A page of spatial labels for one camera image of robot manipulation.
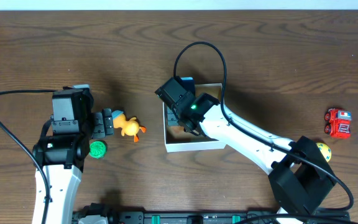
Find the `red toy truck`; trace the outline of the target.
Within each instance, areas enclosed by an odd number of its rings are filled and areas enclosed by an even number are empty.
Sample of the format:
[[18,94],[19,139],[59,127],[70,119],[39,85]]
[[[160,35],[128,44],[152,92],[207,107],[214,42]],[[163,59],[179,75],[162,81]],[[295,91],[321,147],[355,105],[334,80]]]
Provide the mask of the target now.
[[324,132],[332,138],[348,139],[351,136],[352,115],[350,111],[330,108],[324,115]]

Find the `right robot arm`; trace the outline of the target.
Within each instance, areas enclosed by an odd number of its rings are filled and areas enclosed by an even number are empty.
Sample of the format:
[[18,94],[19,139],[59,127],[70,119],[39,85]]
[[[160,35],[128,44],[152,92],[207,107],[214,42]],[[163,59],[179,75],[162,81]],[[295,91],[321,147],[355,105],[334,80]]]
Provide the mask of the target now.
[[218,140],[258,165],[267,174],[282,211],[314,215],[336,185],[313,140],[302,136],[292,141],[271,134],[232,113],[216,97],[195,96],[178,78],[169,79],[155,94],[186,131]]

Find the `orange duck toy blue cap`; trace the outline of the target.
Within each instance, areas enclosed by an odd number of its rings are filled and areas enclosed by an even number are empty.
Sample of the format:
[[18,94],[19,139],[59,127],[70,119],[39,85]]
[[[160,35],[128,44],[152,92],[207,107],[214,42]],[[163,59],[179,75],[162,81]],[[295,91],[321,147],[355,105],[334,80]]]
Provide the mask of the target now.
[[134,142],[139,141],[139,131],[145,133],[147,130],[145,126],[141,126],[139,124],[135,116],[127,119],[124,112],[121,110],[115,110],[112,112],[112,124],[114,129],[121,128],[121,136],[133,136]]

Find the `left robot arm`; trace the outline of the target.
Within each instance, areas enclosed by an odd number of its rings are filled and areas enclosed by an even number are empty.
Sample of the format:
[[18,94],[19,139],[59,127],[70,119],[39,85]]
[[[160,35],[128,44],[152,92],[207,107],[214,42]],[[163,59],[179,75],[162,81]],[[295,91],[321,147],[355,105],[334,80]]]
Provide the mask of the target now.
[[33,147],[36,199],[33,223],[112,223],[116,216],[107,207],[92,203],[74,212],[90,140],[114,132],[111,109],[92,112],[88,85],[65,87],[52,95],[53,114]]

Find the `brown plush bear toy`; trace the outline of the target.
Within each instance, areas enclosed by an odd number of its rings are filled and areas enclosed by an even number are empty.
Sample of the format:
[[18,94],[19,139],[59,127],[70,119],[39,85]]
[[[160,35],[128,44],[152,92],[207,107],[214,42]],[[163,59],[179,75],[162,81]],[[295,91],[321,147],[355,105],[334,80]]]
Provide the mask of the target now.
[[167,126],[167,142],[189,142],[195,138],[195,135],[185,132],[182,126]]

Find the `yellow ball with letters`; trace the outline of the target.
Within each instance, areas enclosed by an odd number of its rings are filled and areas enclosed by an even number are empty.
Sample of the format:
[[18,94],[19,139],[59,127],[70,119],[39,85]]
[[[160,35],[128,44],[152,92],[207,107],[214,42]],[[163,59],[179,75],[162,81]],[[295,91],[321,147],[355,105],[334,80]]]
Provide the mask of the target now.
[[329,162],[332,158],[331,148],[323,142],[317,142],[316,145],[317,145],[318,149],[320,150],[320,153],[325,158],[326,162]]

